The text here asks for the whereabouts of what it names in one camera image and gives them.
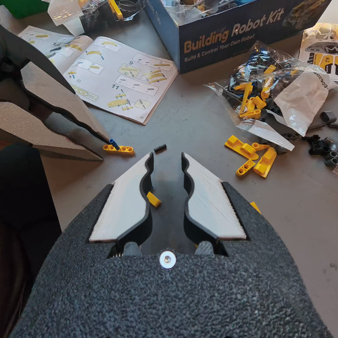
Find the dark grey angled connector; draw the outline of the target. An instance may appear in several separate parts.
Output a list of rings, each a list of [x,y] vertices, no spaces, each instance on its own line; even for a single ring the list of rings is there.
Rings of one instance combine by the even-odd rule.
[[[332,111],[324,111],[320,113],[320,119],[329,128],[338,129],[337,117]]]

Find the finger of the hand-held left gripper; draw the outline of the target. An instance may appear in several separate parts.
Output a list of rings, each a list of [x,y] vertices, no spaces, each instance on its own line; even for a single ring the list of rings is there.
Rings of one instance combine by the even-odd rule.
[[[13,103],[0,104],[1,140],[23,141],[38,150],[86,161],[103,161],[103,158],[65,136],[49,130],[38,118]]]
[[[72,88],[66,88],[31,61],[21,69],[21,78],[22,89],[30,99],[87,130],[96,139],[109,143],[105,128]]]

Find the yellow five-hole beam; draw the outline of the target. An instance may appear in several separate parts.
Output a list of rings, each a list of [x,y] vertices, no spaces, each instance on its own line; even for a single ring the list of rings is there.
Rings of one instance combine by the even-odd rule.
[[[134,155],[135,151],[132,147],[129,146],[119,146],[119,149],[116,149],[112,144],[104,145],[103,150],[109,154],[119,154],[119,155]]]
[[[155,208],[159,207],[159,205],[161,204],[161,201],[156,196],[154,196],[150,191],[147,193],[147,198],[150,204],[153,205]]]

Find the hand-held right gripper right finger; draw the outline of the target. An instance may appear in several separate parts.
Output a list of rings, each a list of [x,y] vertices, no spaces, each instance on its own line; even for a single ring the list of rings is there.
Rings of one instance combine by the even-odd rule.
[[[224,182],[186,152],[181,154],[184,189],[184,232],[199,245],[247,240],[247,234],[224,188]]]

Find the person's legs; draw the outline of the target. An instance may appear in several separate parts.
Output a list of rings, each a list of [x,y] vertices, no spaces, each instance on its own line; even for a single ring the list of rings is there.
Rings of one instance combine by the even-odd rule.
[[[61,226],[40,153],[16,143],[0,152],[1,221],[18,235],[31,268],[39,270]]]

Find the yellow and grey sticker sheet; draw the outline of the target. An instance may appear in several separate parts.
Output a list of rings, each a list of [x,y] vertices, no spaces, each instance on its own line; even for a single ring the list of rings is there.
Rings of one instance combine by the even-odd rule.
[[[338,24],[317,23],[304,30],[298,58],[319,66],[338,82]]]

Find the dark blue kit box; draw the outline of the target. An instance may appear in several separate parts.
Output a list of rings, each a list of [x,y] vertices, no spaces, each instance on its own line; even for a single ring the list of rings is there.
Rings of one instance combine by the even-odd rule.
[[[145,10],[181,74],[271,44],[318,22],[331,1],[250,1],[212,15],[180,1],[146,1]]]

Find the yellow angled panel piece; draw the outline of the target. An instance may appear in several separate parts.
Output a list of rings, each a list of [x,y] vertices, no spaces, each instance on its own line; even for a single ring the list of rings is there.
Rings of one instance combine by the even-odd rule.
[[[259,155],[256,153],[256,149],[247,144],[240,141],[237,137],[232,135],[224,144],[229,149],[233,150],[234,152],[240,154],[241,156],[255,161],[259,158]]]

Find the yellow three-hole beam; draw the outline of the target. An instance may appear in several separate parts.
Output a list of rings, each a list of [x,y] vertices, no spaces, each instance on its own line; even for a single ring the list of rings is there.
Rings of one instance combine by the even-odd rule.
[[[251,159],[248,159],[240,168],[238,168],[235,172],[237,177],[242,177],[247,174],[248,171],[250,171],[256,163],[252,161]]]

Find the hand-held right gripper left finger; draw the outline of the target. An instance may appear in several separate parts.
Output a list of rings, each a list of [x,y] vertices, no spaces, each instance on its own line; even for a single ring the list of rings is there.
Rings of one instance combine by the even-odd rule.
[[[152,215],[147,198],[152,188],[154,154],[143,156],[112,183],[112,189],[99,214],[89,242],[127,242],[142,245],[152,232]]]

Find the pile of black connectors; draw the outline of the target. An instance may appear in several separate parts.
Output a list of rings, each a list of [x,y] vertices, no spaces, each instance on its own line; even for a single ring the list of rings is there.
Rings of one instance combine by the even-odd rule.
[[[318,134],[301,138],[310,145],[309,154],[321,156],[326,167],[335,168],[338,165],[338,142],[331,138],[321,138]]]

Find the grey desk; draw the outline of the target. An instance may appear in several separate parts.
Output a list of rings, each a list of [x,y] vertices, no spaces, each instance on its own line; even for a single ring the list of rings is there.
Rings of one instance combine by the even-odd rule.
[[[103,161],[43,151],[55,173],[70,169],[80,187],[61,188],[72,219],[42,264],[11,337],[337,337],[327,327],[337,325],[337,302],[323,321],[298,270],[300,258],[294,260],[306,254],[314,277],[323,271],[310,259],[323,258],[333,240],[337,252],[337,176],[329,179],[333,188],[319,186],[307,178],[306,155],[299,161],[293,150],[278,156],[267,181],[256,174],[235,181],[233,172],[245,160],[224,142],[244,131],[228,125],[229,113],[197,88],[205,82],[197,75],[176,78],[146,126],[95,112],[109,139],[134,149],[131,156],[107,153],[106,143],[40,104],[23,109]],[[163,144],[167,150],[155,154]],[[149,238],[140,246],[89,242],[112,183],[150,152],[150,192],[161,204],[150,204]],[[247,240],[213,247],[188,239],[182,152],[224,182]]]

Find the plastic bag of yellow parts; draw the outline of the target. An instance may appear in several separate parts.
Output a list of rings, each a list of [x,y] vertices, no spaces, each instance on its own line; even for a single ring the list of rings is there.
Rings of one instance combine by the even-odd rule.
[[[257,40],[230,77],[205,87],[222,101],[237,128],[292,151],[295,146],[280,129],[304,137],[337,81],[318,65]]]

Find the open instruction booklet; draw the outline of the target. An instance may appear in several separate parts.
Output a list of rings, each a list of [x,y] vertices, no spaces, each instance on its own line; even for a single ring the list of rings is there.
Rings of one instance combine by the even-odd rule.
[[[33,26],[18,34],[43,53],[80,98],[146,125],[178,74],[172,61],[99,36],[71,36]]]

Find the green bin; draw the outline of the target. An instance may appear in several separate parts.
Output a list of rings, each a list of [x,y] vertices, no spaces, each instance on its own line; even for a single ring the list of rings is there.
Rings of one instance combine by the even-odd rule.
[[[49,2],[41,0],[1,0],[0,5],[4,5],[16,19],[22,19],[46,12]]]

